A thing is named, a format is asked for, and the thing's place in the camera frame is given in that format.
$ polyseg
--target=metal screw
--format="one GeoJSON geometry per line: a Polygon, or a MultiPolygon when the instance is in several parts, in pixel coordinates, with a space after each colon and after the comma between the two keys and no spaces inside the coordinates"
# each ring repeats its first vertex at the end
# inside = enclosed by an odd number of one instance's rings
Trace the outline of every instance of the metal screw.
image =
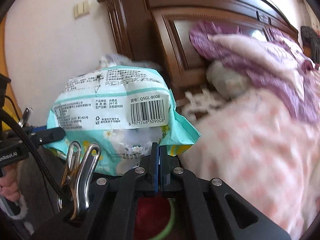
{"type": "Polygon", "coordinates": [[[143,167],[138,167],[138,168],[135,168],[134,170],[136,173],[138,174],[142,174],[144,173],[146,170],[143,168],[143,167]]]}
{"type": "Polygon", "coordinates": [[[175,167],[175,168],[173,169],[173,172],[174,172],[175,174],[182,174],[182,173],[183,173],[183,168],[181,168],[181,167],[175,167]]]}
{"type": "Polygon", "coordinates": [[[97,179],[97,184],[102,186],[105,185],[107,183],[107,179],[106,178],[99,178],[97,179]]]}
{"type": "Polygon", "coordinates": [[[221,186],[222,185],[222,180],[221,179],[218,179],[218,178],[215,178],[211,181],[211,183],[215,186],[221,186]]]}

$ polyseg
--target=black cable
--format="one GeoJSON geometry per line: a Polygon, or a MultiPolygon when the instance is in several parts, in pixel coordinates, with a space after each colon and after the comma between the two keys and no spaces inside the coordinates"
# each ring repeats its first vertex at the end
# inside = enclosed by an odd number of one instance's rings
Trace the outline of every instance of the black cable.
{"type": "Polygon", "coordinates": [[[45,191],[46,191],[46,193],[47,193],[47,197],[48,197],[50,206],[51,206],[51,208],[52,208],[52,212],[53,212],[53,214],[55,215],[56,212],[54,211],[54,208],[53,208],[53,204],[52,204],[52,201],[51,201],[51,198],[50,198],[50,194],[49,194],[49,190],[48,190],[48,187],[47,187],[47,182],[45,181],[44,174],[42,173],[41,170],[40,170],[40,172],[41,172],[41,175],[42,175],[42,180],[43,180],[44,188],[45,188],[45,191]]]}
{"type": "MultiPolygon", "coordinates": [[[[7,96],[7,95],[5,95],[5,97],[6,97],[7,99],[9,99],[9,101],[11,102],[15,114],[16,114],[18,120],[20,120],[19,113],[18,113],[18,111],[17,111],[17,108],[16,108],[13,100],[11,99],[11,97],[9,97],[9,96],[7,96]]],[[[42,180],[43,180],[44,188],[45,188],[45,191],[46,191],[46,193],[47,193],[48,201],[49,201],[50,206],[51,206],[51,208],[52,208],[52,212],[53,212],[53,214],[55,215],[56,213],[55,213],[55,211],[54,211],[53,204],[52,204],[52,201],[51,201],[51,198],[50,198],[50,194],[49,194],[49,191],[48,191],[47,182],[45,181],[45,177],[44,177],[43,172],[42,172],[41,170],[40,170],[40,172],[41,172],[41,175],[42,175],[42,180]]]]}
{"type": "Polygon", "coordinates": [[[44,164],[40,154],[38,153],[36,147],[33,145],[31,140],[28,138],[26,133],[22,130],[22,128],[17,124],[17,122],[3,109],[0,108],[0,120],[5,122],[23,141],[23,143],[27,146],[28,150],[34,157],[36,164],[38,165],[41,172],[43,172],[44,176],[46,177],[47,181],[53,188],[53,190],[58,194],[58,196],[65,201],[66,197],[58,186],[58,184],[54,181],[52,175],[48,171],[47,166],[44,164]]]}
{"type": "Polygon", "coordinates": [[[20,120],[20,116],[19,116],[19,114],[18,114],[18,111],[17,111],[16,106],[14,105],[13,100],[11,99],[11,97],[9,97],[9,96],[7,96],[7,95],[5,95],[5,97],[6,97],[7,99],[9,99],[9,101],[11,102],[12,107],[13,107],[13,109],[14,109],[14,112],[16,113],[16,116],[17,116],[18,120],[20,120]]]}

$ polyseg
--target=teal plastic bag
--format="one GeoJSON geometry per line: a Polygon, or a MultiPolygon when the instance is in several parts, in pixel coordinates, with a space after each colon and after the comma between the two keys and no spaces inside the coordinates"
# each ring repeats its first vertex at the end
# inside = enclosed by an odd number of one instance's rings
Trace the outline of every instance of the teal plastic bag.
{"type": "Polygon", "coordinates": [[[153,142],[168,154],[185,152],[197,130],[176,111],[171,90],[153,69],[116,66],[69,80],[53,104],[47,128],[62,127],[62,141],[46,147],[65,159],[70,142],[101,146],[96,172],[123,175],[149,155],[153,142]]]}

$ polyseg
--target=wooden headboard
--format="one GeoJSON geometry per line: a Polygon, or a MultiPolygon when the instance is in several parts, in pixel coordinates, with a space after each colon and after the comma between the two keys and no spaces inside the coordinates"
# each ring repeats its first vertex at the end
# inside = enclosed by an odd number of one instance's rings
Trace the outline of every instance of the wooden headboard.
{"type": "Polygon", "coordinates": [[[189,39],[198,20],[239,26],[243,34],[270,41],[270,27],[295,40],[298,31],[270,0],[98,0],[105,2],[119,54],[165,66],[175,98],[206,83],[209,62],[199,56],[189,39]]]}

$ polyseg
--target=pink blanket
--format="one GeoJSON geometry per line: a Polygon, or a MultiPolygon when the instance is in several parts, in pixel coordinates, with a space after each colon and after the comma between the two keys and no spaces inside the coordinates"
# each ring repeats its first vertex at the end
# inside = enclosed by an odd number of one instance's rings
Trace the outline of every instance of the pink blanket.
{"type": "Polygon", "coordinates": [[[320,126],[293,119],[269,90],[251,89],[195,127],[202,136],[179,155],[182,165],[223,179],[299,239],[317,214],[320,126]]]}
{"type": "Polygon", "coordinates": [[[293,40],[287,39],[289,46],[284,41],[280,45],[279,39],[273,44],[239,34],[219,34],[213,22],[200,21],[190,31],[190,41],[202,57],[220,60],[224,67],[248,76],[254,87],[272,91],[292,117],[319,121],[312,80],[301,68],[303,61],[310,59],[292,46],[293,40]]]}

